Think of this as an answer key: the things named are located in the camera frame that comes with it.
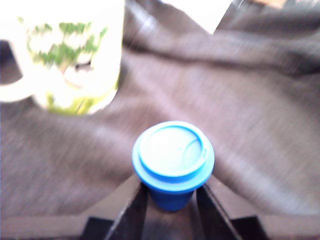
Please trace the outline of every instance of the white mug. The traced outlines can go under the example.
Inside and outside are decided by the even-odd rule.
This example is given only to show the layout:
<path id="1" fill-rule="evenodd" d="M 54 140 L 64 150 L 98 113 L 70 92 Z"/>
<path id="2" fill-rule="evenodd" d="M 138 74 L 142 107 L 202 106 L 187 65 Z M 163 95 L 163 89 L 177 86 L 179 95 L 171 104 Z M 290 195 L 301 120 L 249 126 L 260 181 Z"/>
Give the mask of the white mug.
<path id="1" fill-rule="evenodd" d="M 118 90 L 125 0 L 1 3 L 0 39 L 22 78 L 0 84 L 0 101 L 28 97 L 62 114 L 92 114 Z"/>

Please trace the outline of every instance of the wrinkled fabric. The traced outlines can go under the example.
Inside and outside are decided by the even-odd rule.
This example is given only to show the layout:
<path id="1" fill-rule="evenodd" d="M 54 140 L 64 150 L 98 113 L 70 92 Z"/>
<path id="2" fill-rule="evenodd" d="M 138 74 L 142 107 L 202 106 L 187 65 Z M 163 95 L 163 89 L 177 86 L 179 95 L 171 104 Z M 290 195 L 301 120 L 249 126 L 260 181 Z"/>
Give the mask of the wrinkled fabric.
<path id="1" fill-rule="evenodd" d="M 134 172 L 137 137 L 170 120 L 199 127 L 214 176 L 264 213 L 320 215 L 320 10 L 232 5 L 210 35 L 169 5 L 138 3 L 127 2 L 120 87 L 104 110 L 1 104 L 1 218 L 82 212 Z M 2 83 L 19 74 L 1 58 Z M 201 239 L 190 224 L 189 207 L 151 202 L 143 236 Z"/>

